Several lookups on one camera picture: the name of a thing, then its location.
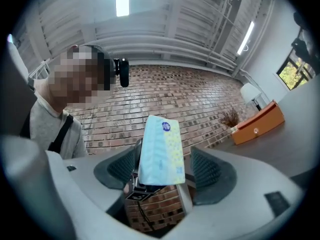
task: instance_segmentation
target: ceiling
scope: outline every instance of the ceiling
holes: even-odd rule
[[[29,72],[90,43],[131,64],[185,63],[230,74],[261,2],[129,0],[129,15],[117,17],[116,0],[32,0],[12,35]]]

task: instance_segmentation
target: dried plant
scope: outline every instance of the dried plant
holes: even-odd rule
[[[223,118],[221,119],[221,123],[232,128],[235,127],[239,123],[239,116],[237,111],[232,108],[230,112],[222,112]]]

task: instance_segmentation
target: orange object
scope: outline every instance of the orange object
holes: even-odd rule
[[[237,125],[237,130],[232,133],[232,138],[236,145],[257,138],[285,121],[278,104],[273,100],[268,106],[260,110],[259,113],[249,118],[247,121]]]

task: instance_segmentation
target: black cable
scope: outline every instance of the black cable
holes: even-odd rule
[[[150,227],[153,231],[155,231],[155,229],[154,229],[154,227],[152,226],[150,220],[149,220],[148,217],[146,216],[144,210],[142,210],[141,205],[140,205],[140,202],[137,201],[137,203],[138,203],[139,212],[140,212],[140,214],[142,215],[143,219],[144,219],[145,222],[149,225],[149,227]]]

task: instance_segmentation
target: brick wall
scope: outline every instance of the brick wall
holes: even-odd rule
[[[148,115],[178,120],[183,154],[188,155],[192,145],[212,148],[230,137],[230,130],[220,123],[223,110],[234,107],[242,121],[254,114],[254,107],[244,105],[241,87],[239,81],[209,71],[132,66],[129,87],[122,88],[118,82],[113,95],[104,103],[68,111],[82,123],[83,138],[91,155],[135,144],[144,134]],[[157,229],[176,224],[184,216],[174,186],[142,202],[142,208]],[[127,202],[126,210],[134,229],[150,230],[134,203]]]

